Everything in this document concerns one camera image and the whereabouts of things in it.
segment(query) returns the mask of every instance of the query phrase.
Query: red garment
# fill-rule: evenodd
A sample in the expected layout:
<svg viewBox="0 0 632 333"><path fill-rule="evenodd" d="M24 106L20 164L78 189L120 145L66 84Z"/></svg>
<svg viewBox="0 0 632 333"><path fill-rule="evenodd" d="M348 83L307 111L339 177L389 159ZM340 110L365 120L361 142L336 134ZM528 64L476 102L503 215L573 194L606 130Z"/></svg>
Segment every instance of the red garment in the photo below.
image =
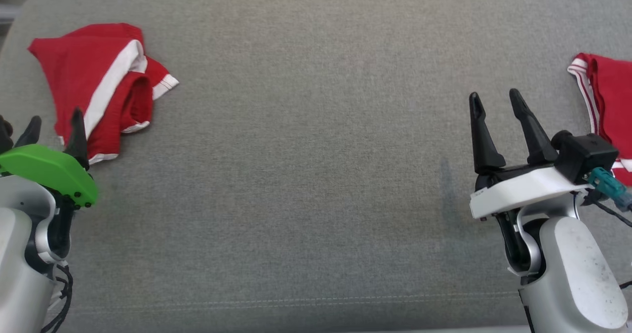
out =
<svg viewBox="0 0 632 333"><path fill-rule="evenodd" d="M632 185L632 62L578 54L568 67L577 79L591 119L591 132L619 149L614 176Z"/></svg>
<svg viewBox="0 0 632 333"><path fill-rule="evenodd" d="M61 38L35 39L57 110L57 135L68 142L76 107L83 112L90 164L117 157L120 133L149 125L154 99L178 84L145 56L142 31L129 24L93 24Z"/></svg>

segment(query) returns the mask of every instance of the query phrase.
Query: white stripe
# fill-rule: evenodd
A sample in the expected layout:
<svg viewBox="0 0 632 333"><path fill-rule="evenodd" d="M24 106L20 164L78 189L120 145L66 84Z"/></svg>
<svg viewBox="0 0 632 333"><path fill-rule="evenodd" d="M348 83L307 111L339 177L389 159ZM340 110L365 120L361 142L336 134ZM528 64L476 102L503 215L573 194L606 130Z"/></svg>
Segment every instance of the white stripe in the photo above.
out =
<svg viewBox="0 0 632 333"><path fill-rule="evenodd" d="M619 159L619 161L628 172L632 172L632 159Z"/></svg>
<svg viewBox="0 0 632 333"><path fill-rule="evenodd" d="M589 64L586 61L584 61L583 59L580 59L580 58L575 58L575 60L573 60L571 65L578 66L578 67L583 67L583 68L588 68L589 67Z"/></svg>
<svg viewBox="0 0 632 333"><path fill-rule="evenodd" d="M165 75L162 80L154 86L154 99L160 98L163 94L167 93L172 88L176 87L180 81L170 74Z"/></svg>
<svg viewBox="0 0 632 333"><path fill-rule="evenodd" d="M566 70L570 74L575 76L575 80L577 81L577 86L580 88L580 92L582 93L582 96L584 97L584 102L586 103L586 108L588 109L588 112L589 112L589 119L591 120L591 133L599 134L599 121L600 121L599 110L596 107L596 102L594 101L594 93L591 86L591 82L589 81L589 78L586 75L586 70L585 70L586 67L588 67L588 63L586 61L583 61L580 58L576 58L575 60L573 60L573 63L571 63L571 66L569 66Z"/></svg>
<svg viewBox="0 0 632 333"><path fill-rule="evenodd" d="M110 65L101 82L92 93L90 104L83 115L83 125L85 126L85 137L90 138L90 134L103 118L106 108L115 94L120 81L129 71L145 72L147 69L147 58L143 54L143 46L138 40L130 41L118 54L117 58Z"/></svg>
<svg viewBox="0 0 632 333"><path fill-rule="evenodd" d="M94 157L90 158L90 160L88 160L89 164L96 164L97 162L102 162L103 160L112 160L112 159L116 159L118 157L118 154L97 154Z"/></svg>
<svg viewBox="0 0 632 333"><path fill-rule="evenodd" d="M133 133L133 132L138 132L141 129L145 129L147 128L147 126L149 125L149 121L144 121L142 123L138 123L136 122L135 125L132 126L128 126L127 128L123 129L121 131L121 133Z"/></svg>

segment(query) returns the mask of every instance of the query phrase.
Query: teal connector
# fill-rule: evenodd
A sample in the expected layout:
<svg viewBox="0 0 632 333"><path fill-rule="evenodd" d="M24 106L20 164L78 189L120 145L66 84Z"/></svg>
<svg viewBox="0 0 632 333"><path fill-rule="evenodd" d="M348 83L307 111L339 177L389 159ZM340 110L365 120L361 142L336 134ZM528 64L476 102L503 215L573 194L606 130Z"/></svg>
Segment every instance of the teal connector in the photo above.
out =
<svg viewBox="0 0 632 333"><path fill-rule="evenodd" d="M612 198L618 209L621 211L630 210L630 206L632 206L632 194L628 193L628 189L625 185L614 178L610 171L601 167L594 168L589 175L588 182L593 185L597 191Z"/></svg>

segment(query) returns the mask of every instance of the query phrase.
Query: stitching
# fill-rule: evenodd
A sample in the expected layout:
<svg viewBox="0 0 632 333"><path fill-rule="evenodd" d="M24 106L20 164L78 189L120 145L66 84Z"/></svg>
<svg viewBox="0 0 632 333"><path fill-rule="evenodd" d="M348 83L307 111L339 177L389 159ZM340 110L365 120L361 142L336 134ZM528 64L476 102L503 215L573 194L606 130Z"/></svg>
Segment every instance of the stitching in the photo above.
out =
<svg viewBox="0 0 632 333"><path fill-rule="evenodd" d="M201 305L213 305L213 304L243 304L243 303L280 303L280 302L305 302L305 301L349 301L352 299L401 299L411 297L448 297L448 296L475 296L475 295L508 295L514 294L514 291L497 291L497 292L467 292L467 293L454 293L454 294L416 294L416 295L371 295L371 296L357 296L357 297L316 297L316 298L285 298L285 299L257 299L251 301L206 301L206 302L182 302L182 303L157 303L157 304L140 304L131 306L117 306L116 308L149 308L149 307L171 307L171 306L201 306ZM77 310L102 310L112 307L90 307L90 308L78 308Z"/></svg>
<svg viewBox="0 0 632 333"><path fill-rule="evenodd" d="M415 302L436 302L436 301L469 301L473 299L510 299L518 298L518 295L504 295L499 297L445 297L441 299L414 299L401 301L356 301L356 302L324 302L324 303L296 303L296 304L256 304L248 306L211 306L211 307L187 307L187 308L168 308L159 311L217 311L217 310L246 310L251 308L286 308L286 307L314 307L314 306L336 306L343 304L384 304L384 303L415 303ZM141 306L141 308L149 308L151 306ZM104 315L111 313L145 313L156 312L156 310L111 310L111 311L93 311L93 312L76 312L70 311L69 315Z"/></svg>

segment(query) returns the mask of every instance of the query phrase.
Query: gray fabric surface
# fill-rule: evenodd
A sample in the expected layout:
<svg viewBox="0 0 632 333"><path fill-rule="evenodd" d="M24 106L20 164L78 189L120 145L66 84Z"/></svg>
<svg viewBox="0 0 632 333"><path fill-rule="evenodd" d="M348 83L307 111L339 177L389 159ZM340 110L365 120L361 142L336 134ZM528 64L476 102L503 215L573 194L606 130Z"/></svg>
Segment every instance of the gray fabric surface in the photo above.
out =
<svg viewBox="0 0 632 333"><path fill-rule="evenodd" d="M354 331L525 324L496 223L472 220L467 96L510 164L508 100L589 131L566 67L632 59L632 0L29 0L0 113L43 119L33 38L127 22L181 82L77 216L65 333ZM630 232L583 218L619 281ZM630 293L626 293L632 302Z"/></svg>

